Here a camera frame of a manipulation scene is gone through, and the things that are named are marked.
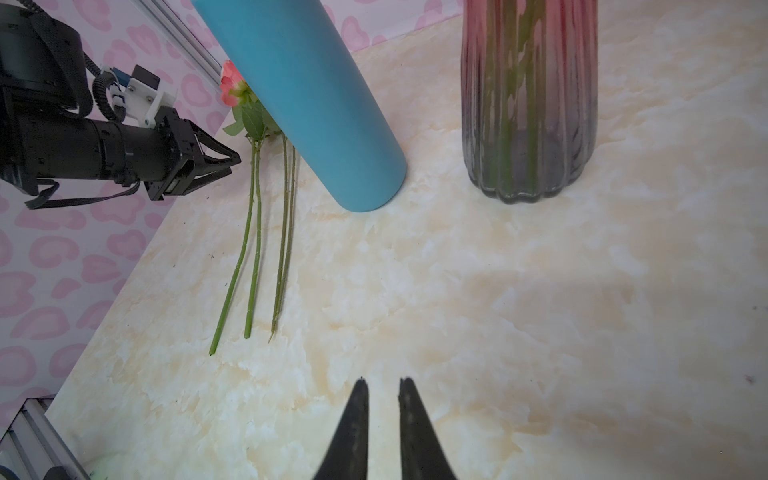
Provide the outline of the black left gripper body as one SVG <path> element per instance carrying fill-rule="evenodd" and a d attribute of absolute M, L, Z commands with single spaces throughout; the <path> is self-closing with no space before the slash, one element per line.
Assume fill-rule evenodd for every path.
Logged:
<path fill-rule="evenodd" d="M 162 189 L 185 164 L 206 165 L 188 121 L 181 118 L 173 107 L 161 107 L 156 116 L 154 132 L 161 140 L 160 160 L 163 173 L 159 180 L 144 182 L 152 201 L 163 200 L 167 196 L 162 194 Z"/>

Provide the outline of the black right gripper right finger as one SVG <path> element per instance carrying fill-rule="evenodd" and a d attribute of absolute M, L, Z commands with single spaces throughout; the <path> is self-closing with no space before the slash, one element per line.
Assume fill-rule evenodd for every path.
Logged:
<path fill-rule="evenodd" d="M 456 480 L 411 378 L 400 380 L 398 402 L 402 479 Z"/>

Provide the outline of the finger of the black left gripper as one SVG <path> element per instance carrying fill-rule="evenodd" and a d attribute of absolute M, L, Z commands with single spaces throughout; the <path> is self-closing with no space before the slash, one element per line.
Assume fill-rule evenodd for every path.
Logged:
<path fill-rule="evenodd" d="M 188 195 L 232 173 L 228 166 L 185 164 L 170 183 L 162 189 L 163 195 Z"/>
<path fill-rule="evenodd" d="M 207 165 L 238 165 L 241 163 L 240 155 L 235 150 L 216 140 L 191 120 L 188 121 L 188 125 Z"/>

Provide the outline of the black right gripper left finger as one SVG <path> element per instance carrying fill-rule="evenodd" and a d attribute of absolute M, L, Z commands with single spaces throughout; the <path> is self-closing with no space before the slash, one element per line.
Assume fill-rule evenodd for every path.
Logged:
<path fill-rule="evenodd" d="M 358 379 L 314 480 L 366 480 L 369 446 L 369 389 Z"/>

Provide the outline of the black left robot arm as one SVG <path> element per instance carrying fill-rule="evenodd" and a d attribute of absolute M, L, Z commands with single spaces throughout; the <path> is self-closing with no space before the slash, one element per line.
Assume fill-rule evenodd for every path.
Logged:
<path fill-rule="evenodd" d="M 79 33 L 34 1 L 1 6 L 1 178 L 30 210 L 95 203 L 57 199 L 65 180 L 112 181 L 152 201 L 231 174 L 240 156 L 174 107 L 169 84 L 141 66 L 96 65 Z"/>

